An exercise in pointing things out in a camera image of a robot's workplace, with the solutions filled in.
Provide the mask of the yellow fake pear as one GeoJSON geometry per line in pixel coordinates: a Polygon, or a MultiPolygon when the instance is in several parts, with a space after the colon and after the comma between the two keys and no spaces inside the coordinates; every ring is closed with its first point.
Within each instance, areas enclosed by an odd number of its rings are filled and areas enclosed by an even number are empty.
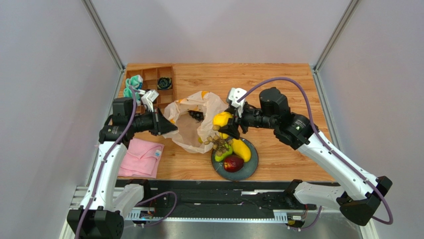
{"type": "Polygon", "coordinates": [[[218,131],[221,127],[227,125],[228,120],[233,118],[233,114],[229,112],[221,112],[213,117],[212,129],[218,131]]]}

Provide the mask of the yellow fake mango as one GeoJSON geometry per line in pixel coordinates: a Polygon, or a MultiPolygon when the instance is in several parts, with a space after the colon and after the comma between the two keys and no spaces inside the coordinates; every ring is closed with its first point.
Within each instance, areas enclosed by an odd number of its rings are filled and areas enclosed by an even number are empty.
{"type": "Polygon", "coordinates": [[[251,150],[242,139],[233,139],[231,146],[233,153],[242,158],[245,163],[251,159],[251,150]]]}

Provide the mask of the banana print plastic bag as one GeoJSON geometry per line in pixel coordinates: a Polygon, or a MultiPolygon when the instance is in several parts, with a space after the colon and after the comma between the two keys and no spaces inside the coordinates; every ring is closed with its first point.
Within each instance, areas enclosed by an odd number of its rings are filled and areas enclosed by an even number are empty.
{"type": "Polygon", "coordinates": [[[212,129],[215,115],[227,109],[222,99],[208,91],[199,91],[186,98],[176,100],[164,109],[164,116],[178,129],[164,134],[175,144],[189,153],[207,153],[212,149],[205,145],[208,136],[214,136],[212,129]]]}

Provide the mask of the green fake pear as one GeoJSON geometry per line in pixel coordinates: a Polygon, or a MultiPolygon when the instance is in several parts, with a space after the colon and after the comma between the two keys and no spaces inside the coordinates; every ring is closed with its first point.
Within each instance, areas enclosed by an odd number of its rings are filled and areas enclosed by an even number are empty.
{"type": "Polygon", "coordinates": [[[231,146],[229,146],[228,148],[223,148],[222,150],[216,150],[214,152],[213,158],[215,162],[221,162],[232,154],[233,154],[233,149],[231,146]]]}

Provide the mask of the red fake apple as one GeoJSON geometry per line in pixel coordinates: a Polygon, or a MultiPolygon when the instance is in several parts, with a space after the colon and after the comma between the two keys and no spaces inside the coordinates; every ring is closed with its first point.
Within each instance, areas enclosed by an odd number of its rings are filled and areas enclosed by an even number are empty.
{"type": "Polygon", "coordinates": [[[223,168],[226,172],[234,173],[244,167],[244,160],[236,155],[230,155],[223,160],[223,168]]]}

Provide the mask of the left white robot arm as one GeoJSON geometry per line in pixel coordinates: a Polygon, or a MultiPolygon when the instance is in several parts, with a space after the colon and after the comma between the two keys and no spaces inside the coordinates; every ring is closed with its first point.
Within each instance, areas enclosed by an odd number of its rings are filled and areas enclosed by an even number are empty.
{"type": "Polygon", "coordinates": [[[129,97],[116,98],[112,103],[112,114],[99,132],[98,159],[87,192],[79,207],[67,215],[77,239],[121,238],[125,218],[145,198],[144,194],[150,193],[147,180],[133,180],[115,198],[119,167],[136,133],[148,131],[158,136],[177,127],[158,108],[142,114],[136,109],[136,101],[129,97]]]}

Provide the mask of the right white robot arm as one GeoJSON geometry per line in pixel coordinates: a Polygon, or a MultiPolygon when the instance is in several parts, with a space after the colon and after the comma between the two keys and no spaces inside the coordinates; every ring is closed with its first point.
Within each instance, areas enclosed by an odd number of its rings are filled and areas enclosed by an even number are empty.
{"type": "Polygon", "coordinates": [[[263,90],[260,107],[244,99],[246,91],[232,88],[227,95],[229,119],[220,132],[237,140],[250,127],[272,129],[285,145],[316,162],[337,182],[336,186],[293,180],[285,194],[300,204],[339,210],[348,220],[365,226],[392,186],[386,176],[377,177],[348,159],[306,116],[291,112],[288,99],[276,88],[263,90]]]}

